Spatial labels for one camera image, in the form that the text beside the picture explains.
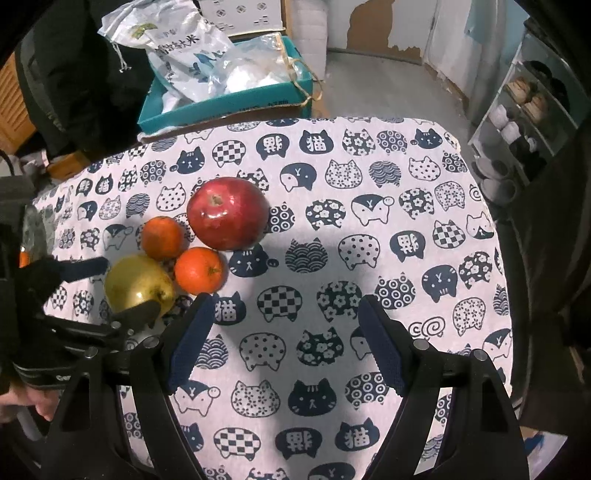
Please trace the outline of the person's left hand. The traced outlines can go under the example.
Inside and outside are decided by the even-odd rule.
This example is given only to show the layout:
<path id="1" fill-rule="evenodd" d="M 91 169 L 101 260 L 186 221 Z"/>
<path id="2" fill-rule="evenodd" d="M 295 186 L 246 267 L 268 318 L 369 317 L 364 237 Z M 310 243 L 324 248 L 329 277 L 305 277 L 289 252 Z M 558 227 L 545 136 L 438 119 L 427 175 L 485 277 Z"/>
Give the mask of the person's left hand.
<path id="1" fill-rule="evenodd" d="M 19 407 L 34 407 L 37 414 L 46 421 L 52 421 L 60 400 L 58 391 L 37 390 L 20 383 L 1 387 L 0 405 L 2 424 L 10 423 Z"/>

